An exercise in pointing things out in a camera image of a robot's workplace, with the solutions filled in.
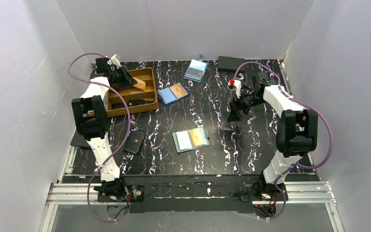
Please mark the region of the green card holder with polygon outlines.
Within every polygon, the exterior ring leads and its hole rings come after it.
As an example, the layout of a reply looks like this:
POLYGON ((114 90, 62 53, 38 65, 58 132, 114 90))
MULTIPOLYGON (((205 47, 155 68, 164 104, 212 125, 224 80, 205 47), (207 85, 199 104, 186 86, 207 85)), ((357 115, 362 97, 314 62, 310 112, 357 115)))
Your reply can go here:
POLYGON ((209 146, 210 134, 203 127, 174 132, 172 136, 177 153, 209 146))

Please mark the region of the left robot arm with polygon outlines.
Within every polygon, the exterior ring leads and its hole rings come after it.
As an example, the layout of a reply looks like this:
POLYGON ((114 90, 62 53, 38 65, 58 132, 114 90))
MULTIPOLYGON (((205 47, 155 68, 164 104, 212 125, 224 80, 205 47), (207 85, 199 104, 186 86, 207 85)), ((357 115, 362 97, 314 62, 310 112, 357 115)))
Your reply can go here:
POLYGON ((72 100, 76 130, 84 137, 96 158, 97 170, 103 182, 120 178, 120 169, 114 161, 109 145, 109 124, 106 107, 112 85, 128 87, 137 84, 119 61, 117 55, 96 59, 96 77, 89 80, 88 88, 72 100))

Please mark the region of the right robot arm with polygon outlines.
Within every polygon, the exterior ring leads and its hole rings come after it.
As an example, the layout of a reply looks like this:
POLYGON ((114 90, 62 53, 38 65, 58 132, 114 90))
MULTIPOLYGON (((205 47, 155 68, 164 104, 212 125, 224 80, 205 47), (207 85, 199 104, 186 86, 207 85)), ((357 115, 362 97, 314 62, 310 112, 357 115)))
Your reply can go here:
POLYGON ((229 103, 227 122, 240 122, 251 108, 268 103, 279 117, 276 133, 277 151, 270 164, 262 171, 261 185, 280 185, 288 169, 303 156, 316 149, 318 115, 292 101, 276 81, 260 78, 253 88, 231 79, 227 87, 235 92, 229 103))

